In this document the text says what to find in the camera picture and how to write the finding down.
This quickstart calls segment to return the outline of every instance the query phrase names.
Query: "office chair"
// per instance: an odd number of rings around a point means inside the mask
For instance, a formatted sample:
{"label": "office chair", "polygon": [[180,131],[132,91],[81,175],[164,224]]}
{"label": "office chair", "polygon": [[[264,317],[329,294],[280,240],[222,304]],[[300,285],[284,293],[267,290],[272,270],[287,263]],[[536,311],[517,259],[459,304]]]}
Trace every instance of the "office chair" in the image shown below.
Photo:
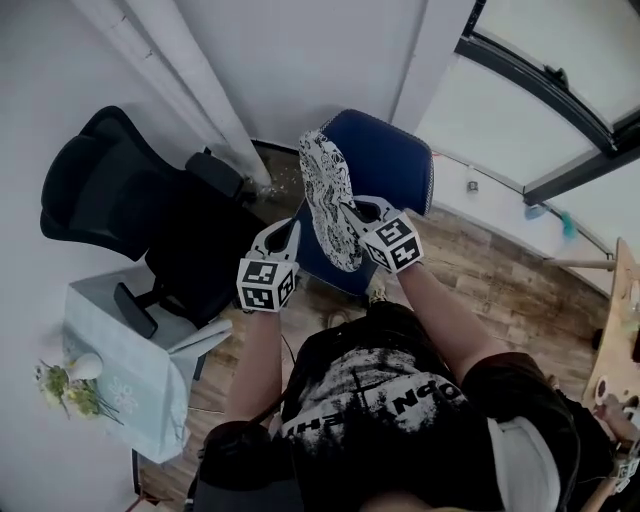
{"label": "office chair", "polygon": [[204,153],[181,171],[145,142],[126,114],[96,113],[58,153],[42,190],[42,233],[98,245],[156,276],[134,297],[123,283],[114,299],[127,322],[150,338],[157,324],[146,308],[160,306],[198,329],[236,296],[240,258],[265,224],[239,202],[242,178]]}
{"label": "office chair", "polygon": [[[399,210],[426,215],[433,195],[433,157],[423,141],[357,110],[343,110],[320,130],[342,152],[353,195],[384,197]],[[300,221],[300,268],[350,295],[363,296],[377,265],[366,255],[355,272],[335,267],[318,243],[305,199]]]}

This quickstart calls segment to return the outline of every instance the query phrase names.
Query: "wooden floor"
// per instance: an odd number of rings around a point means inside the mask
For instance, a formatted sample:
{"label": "wooden floor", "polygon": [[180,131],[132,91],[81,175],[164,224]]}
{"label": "wooden floor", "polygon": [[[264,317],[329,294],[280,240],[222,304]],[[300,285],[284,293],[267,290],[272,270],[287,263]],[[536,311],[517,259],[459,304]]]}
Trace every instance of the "wooden floor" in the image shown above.
{"label": "wooden floor", "polygon": [[[272,150],[262,152],[272,176],[273,191],[261,199],[256,213],[267,222],[293,214],[303,195],[297,158]],[[420,231],[425,263],[436,277],[484,322],[496,338],[516,351],[533,356],[545,373],[560,378],[563,391],[580,400],[595,361],[591,337],[604,325],[608,300],[582,281],[511,242],[441,210],[427,218],[412,217]],[[387,283],[390,300],[406,304],[396,280]],[[303,276],[282,313],[283,334],[294,353],[305,339],[323,329],[337,309],[351,318],[363,314],[360,305],[335,289]],[[222,415],[226,392],[242,348],[247,316],[224,312],[234,334],[213,350],[199,382],[194,383],[187,425],[192,432],[182,457],[157,466],[140,461],[140,482],[153,496],[182,509],[186,490],[197,467],[197,451]],[[283,377],[293,362],[283,350]]]}

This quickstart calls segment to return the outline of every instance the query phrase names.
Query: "white pipe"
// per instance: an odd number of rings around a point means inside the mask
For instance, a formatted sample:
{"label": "white pipe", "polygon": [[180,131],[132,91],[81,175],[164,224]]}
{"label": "white pipe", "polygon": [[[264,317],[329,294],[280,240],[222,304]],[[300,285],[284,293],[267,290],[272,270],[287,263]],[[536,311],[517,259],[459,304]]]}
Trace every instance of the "white pipe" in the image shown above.
{"label": "white pipe", "polygon": [[258,185],[269,186],[269,173],[175,2],[127,0],[127,3],[237,154],[240,171]]}
{"label": "white pipe", "polygon": [[113,0],[71,0],[209,147],[224,138]]}

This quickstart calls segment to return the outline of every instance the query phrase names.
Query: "chair backrest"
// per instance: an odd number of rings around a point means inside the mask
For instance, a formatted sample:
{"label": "chair backrest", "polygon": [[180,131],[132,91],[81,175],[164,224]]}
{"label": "chair backrest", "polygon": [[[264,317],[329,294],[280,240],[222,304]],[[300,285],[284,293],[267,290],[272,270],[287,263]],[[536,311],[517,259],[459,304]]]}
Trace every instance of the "chair backrest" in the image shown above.
{"label": "chair backrest", "polygon": [[340,112],[321,131],[344,155],[353,195],[384,197],[400,210],[429,212],[433,157],[425,142],[352,109]]}
{"label": "chair backrest", "polygon": [[122,110],[106,107],[51,164],[42,190],[42,233],[138,260],[171,215],[181,174]]}
{"label": "chair backrest", "polygon": [[[321,131],[343,154],[354,195],[384,197],[400,210],[428,213],[433,195],[433,158],[427,144],[357,110],[343,110]],[[377,265],[365,255],[355,272],[338,269],[318,243],[306,200],[295,218],[302,225],[300,267],[347,293],[363,295]]]}

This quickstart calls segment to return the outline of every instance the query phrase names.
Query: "hand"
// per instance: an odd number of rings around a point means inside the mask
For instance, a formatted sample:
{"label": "hand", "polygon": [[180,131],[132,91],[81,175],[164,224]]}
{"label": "hand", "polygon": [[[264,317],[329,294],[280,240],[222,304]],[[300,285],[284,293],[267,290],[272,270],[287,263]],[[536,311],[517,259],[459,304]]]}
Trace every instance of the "hand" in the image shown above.
{"label": "hand", "polygon": [[615,395],[608,395],[602,405],[596,406],[594,416],[607,424],[618,441],[635,441],[640,434]]}

